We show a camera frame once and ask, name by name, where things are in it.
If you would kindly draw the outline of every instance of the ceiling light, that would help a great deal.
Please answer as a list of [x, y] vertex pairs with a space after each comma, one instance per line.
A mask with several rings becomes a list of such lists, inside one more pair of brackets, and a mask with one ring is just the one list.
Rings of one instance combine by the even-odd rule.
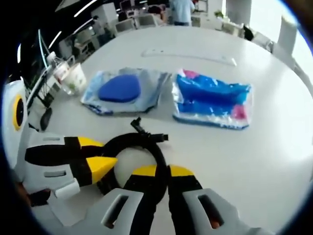
[[21, 45], [22, 45], [22, 44], [20, 44], [19, 47], [18, 47], [18, 55], [17, 55], [17, 57], [18, 57], [18, 64], [19, 64], [20, 61], [21, 61]]
[[60, 36], [60, 34], [62, 33], [62, 31], [58, 32], [57, 36], [55, 36], [55, 38], [52, 40], [52, 42], [49, 45], [49, 49], [52, 47], [52, 45], [55, 43], [55, 41], [58, 39], [58, 37]]
[[89, 3], [87, 3], [82, 9], [80, 9], [75, 15], [74, 17], [77, 17], [80, 13], [82, 13], [83, 11], [85, 11], [90, 5], [94, 4], [96, 1], [98, 0], [92, 0]]
[[85, 25], [87, 25], [89, 22], [93, 21], [93, 18], [83, 23], [81, 26], [79, 26], [72, 34], [77, 33], [79, 30], [81, 30]]

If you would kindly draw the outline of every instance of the yellow circle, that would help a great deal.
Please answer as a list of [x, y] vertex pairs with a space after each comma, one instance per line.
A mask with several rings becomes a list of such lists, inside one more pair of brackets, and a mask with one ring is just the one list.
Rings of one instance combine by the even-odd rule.
[[17, 111], [18, 111], [17, 108], [18, 108], [18, 103], [20, 100], [22, 100], [21, 95], [17, 95], [15, 97], [15, 101], [13, 104], [13, 126], [14, 126], [15, 130], [17, 130], [17, 131], [19, 131], [21, 126], [22, 126], [22, 124], [21, 125], [18, 124], [18, 120], [17, 120]]

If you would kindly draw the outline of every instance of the blue shirt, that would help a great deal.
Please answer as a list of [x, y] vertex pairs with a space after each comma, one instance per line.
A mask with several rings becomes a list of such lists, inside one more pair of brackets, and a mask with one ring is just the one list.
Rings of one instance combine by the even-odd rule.
[[195, 10], [195, 5], [191, 0], [172, 0], [171, 10], [175, 22], [191, 23], [191, 11]]

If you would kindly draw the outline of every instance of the round table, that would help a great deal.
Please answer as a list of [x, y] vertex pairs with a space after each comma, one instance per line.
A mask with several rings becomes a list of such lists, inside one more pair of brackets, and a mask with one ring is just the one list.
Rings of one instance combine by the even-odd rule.
[[[234, 58], [237, 66], [188, 57], [142, 57], [142, 52], [151, 48], [215, 51]], [[121, 35], [82, 65], [87, 79], [99, 70], [123, 67], [168, 72], [184, 68], [226, 82], [251, 84], [253, 117], [245, 130], [175, 122], [170, 83], [161, 94], [159, 106], [142, 115], [142, 125], [149, 132], [169, 134], [170, 141], [159, 145], [167, 163], [192, 170], [204, 188], [212, 188], [235, 205], [248, 225], [277, 231], [288, 222], [303, 200], [313, 169], [313, 100], [292, 70], [249, 41], [214, 30], [179, 26]], [[79, 99], [56, 99], [52, 109], [50, 132], [106, 142], [134, 131], [132, 117], [97, 116]], [[153, 163], [152, 157], [139, 151], [121, 155], [123, 160], [116, 167], [121, 181], [129, 177], [130, 168]], [[174, 234], [167, 203], [166, 195], [158, 205], [151, 234]]]

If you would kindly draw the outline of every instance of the desk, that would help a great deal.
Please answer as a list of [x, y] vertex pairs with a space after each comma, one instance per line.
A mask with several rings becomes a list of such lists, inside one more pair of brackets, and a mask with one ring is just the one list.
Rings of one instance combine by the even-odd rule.
[[[152, 47], [219, 51], [233, 57], [237, 66], [194, 58], [141, 57]], [[196, 27], [166, 26], [129, 32], [101, 47], [82, 68], [91, 79], [99, 70], [125, 66], [169, 72], [185, 68], [226, 82], [252, 84], [254, 114], [246, 130], [176, 123], [171, 116], [170, 83], [161, 95], [160, 106], [142, 115], [142, 125], [147, 131], [169, 134], [170, 141], [160, 144], [167, 163], [194, 171], [202, 186], [212, 188], [235, 205], [248, 225], [278, 231], [299, 206], [313, 169], [313, 100], [300, 78], [247, 40]], [[51, 132], [106, 142], [134, 131], [130, 126], [133, 118], [97, 116], [75, 98], [60, 97], [52, 106]], [[153, 162], [152, 157], [135, 150], [129, 156], [121, 155], [119, 159], [123, 160], [115, 169], [121, 181], [130, 175], [130, 167]], [[88, 190], [97, 194], [95, 188]], [[84, 191], [84, 196], [75, 200], [85, 200], [88, 193]], [[167, 203], [165, 196], [158, 205], [151, 234], [174, 234]]]

